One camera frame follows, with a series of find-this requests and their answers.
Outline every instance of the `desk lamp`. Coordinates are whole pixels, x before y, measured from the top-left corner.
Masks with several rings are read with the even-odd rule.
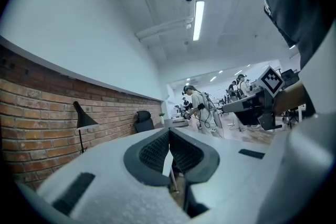
[[[78,114],[77,130],[79,132],[79,139],[80,139],[80,145],[81,145],[80,154],[82,154],[84,153],[84,151],[86,151],[87,147],[85,149],[83,147],[82,136],[81,136],[80,130],[95,128],[98,126],[98,123],[84,112],[84,110],[81,108],[81,106],[79,105],[77,101],[73,102],[73,106],[75,107],[77,114]]]

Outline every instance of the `floor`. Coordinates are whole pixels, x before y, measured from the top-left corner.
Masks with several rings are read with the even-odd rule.
[[[290,127],[287,125],[287,122],[282,121],[282,117],[276,117],[276,124],[282,125],[282,127],[275,129],[274,131],[272,130],[265,131],[261,127],[252,129],[251,127],[247,127],[239,123],[239,126],[242,129],[242,132],[240,132],[238,129],[238,118],[235,116],[235,114],[233,113],[224,114],[220,116],[219,118],[222,122],[224,138],[230,139],[230,140],[238,140],[238,141],[244,141],[244,142],[270,145],[275,134],[278,134],[281,132],[287,132],[290,130]],[[197,122],[198,122],[197,119],[191,118],[189,120],[189,126],[184,127],[184,128],[189,129],[191,131],[201,133],[201,131],[197,129],[197,125],[196,125]]]

